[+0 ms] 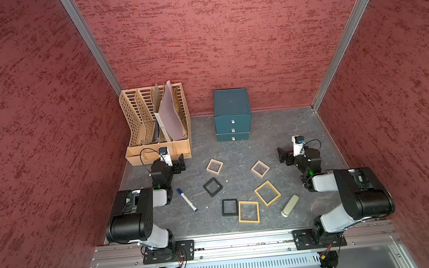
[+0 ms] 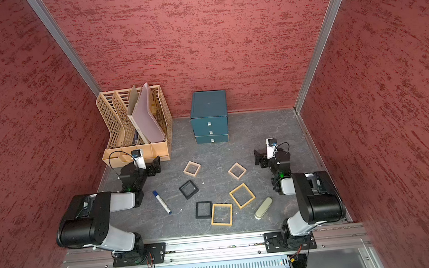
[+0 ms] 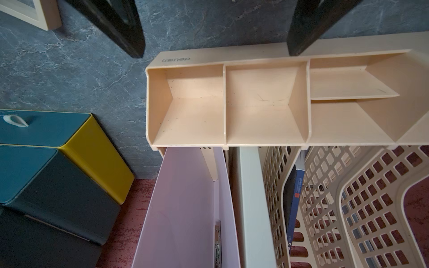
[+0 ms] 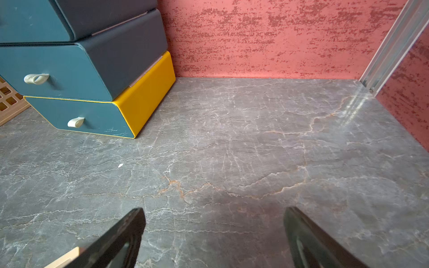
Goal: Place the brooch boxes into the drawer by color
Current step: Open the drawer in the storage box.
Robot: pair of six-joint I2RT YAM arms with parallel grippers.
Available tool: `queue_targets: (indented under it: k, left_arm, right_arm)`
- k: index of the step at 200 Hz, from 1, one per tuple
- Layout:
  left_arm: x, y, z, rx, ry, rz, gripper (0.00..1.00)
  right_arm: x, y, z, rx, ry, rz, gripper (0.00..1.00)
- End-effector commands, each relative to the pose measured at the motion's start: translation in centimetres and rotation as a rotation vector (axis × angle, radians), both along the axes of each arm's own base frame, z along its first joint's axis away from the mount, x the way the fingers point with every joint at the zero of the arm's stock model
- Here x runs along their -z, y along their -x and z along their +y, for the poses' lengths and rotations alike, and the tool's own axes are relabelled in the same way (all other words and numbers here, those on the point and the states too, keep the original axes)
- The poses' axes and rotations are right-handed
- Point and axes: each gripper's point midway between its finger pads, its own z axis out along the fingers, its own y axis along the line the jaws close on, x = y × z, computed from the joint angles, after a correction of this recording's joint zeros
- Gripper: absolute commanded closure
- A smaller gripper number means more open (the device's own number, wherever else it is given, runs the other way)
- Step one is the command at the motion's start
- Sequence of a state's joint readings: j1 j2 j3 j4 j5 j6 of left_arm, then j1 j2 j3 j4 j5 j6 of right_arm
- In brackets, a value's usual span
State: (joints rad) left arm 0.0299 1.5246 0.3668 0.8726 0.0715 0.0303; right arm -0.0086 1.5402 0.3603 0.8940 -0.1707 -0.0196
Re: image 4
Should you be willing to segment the teal top drawer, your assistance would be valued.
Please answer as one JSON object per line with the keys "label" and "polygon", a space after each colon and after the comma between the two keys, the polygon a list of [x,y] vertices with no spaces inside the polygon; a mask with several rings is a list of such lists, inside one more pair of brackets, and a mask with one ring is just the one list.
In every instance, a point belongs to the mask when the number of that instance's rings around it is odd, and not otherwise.
{"label": "teal top drawer", "polygon": [[73,33],[55,1],[1,1],[1,43],[70,41]]}

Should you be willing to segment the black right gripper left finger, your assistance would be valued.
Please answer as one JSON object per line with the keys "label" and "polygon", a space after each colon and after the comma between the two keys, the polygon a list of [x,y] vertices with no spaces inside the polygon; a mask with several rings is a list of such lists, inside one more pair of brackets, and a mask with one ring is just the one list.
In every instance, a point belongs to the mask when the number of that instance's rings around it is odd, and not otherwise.
{"label": "black right gripper left finger", "polygon": [[144,210],[132,209],[66,267],[133,268],[145,227]]}

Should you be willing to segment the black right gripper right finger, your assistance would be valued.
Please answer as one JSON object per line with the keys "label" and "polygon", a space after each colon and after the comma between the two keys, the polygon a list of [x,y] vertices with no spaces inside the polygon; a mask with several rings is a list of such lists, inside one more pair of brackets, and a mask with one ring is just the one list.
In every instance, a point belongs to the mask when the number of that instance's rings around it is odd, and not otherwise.
{"label": "black right gripper right finger", "polygon": [[296,268],[366,268],[297,207],[283,217],[290,253]]}

